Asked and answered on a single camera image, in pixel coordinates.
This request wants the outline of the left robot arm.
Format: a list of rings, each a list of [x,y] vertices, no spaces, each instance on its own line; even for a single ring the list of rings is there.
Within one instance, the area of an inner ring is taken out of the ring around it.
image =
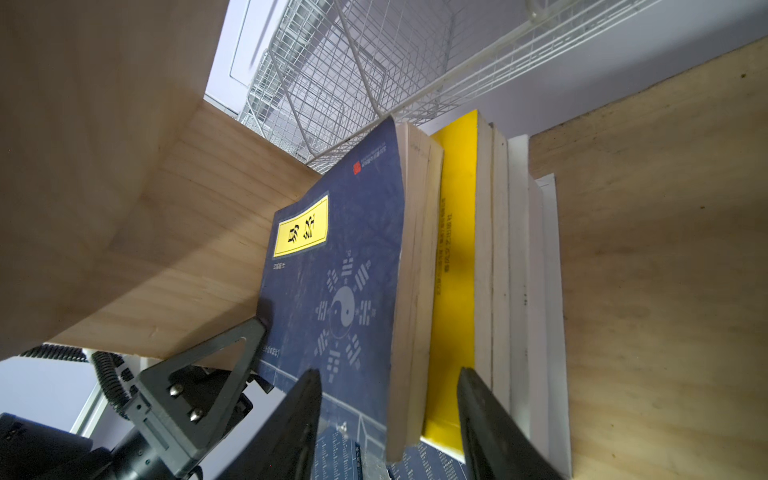
[[[201,479],[203,460],[251,411],[244,393],[268,332],[252,318],[137,376],[118,355],[45,344],[27,358],[88,364],[95,390],[79,414],[75,385],[47,368],[1,380],[4,479]]]

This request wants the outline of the dark blue book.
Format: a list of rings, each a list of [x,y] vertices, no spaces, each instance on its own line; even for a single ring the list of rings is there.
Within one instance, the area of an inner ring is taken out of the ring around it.
[[[385,119],[273,220],[259,374],[320,373],[321,419],[386,463],[406,447],[428,172],[440,147]]]
[[[439,231],[440,183],[443,149],[419,128],[408,125],[409,164],[420,174],[408,182],[417,197],[417,259],[414,286],[413,350],[408,404],[406,444],[420,441],[428,386],[428,367],[435,296],[435,275]]]
[[[466,466],[426,444],[408,447],[401,461],[386,464],[353,439],[328,427],[318,436],[311,479],[468,479]]]

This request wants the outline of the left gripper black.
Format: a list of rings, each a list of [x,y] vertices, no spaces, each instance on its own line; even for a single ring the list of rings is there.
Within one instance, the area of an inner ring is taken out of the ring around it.
[[[133,428],[111,451],[111,479],[185,477],[250,415],[246,393],[267,325],[256,317],[143,370],[126,414]]]

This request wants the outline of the white book black lettering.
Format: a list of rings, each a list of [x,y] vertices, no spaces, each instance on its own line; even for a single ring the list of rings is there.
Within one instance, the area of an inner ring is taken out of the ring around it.
[[[555,177],[529,172],[529,138],[508,141],[511,415],[559,474],[573,475]]]

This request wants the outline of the black book antler cover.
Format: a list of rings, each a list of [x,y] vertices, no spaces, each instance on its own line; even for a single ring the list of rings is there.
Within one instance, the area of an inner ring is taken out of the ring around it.
[[[492,391],[510,412],[510,260],[508,147],[504,134],[492,128]]]

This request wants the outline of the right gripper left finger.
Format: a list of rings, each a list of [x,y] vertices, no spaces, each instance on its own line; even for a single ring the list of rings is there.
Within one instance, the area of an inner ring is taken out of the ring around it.
[[[219,477],[309,479],[314,462],[321,401],[320,372],[309,369]]]

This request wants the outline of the yellow book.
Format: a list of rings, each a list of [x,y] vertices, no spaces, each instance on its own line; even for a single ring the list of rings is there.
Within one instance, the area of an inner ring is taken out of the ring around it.
[[[434,134],[444,150],[435,295],[422,439],[463,460],[457,385],[462,368],[491,382],[493,134],[478,111]]]

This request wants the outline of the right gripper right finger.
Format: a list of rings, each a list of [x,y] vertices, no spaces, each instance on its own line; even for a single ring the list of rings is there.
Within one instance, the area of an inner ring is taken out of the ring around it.
[[[476,371],[463,367],[457,385],[462,445],[470,479],[560,479]]]

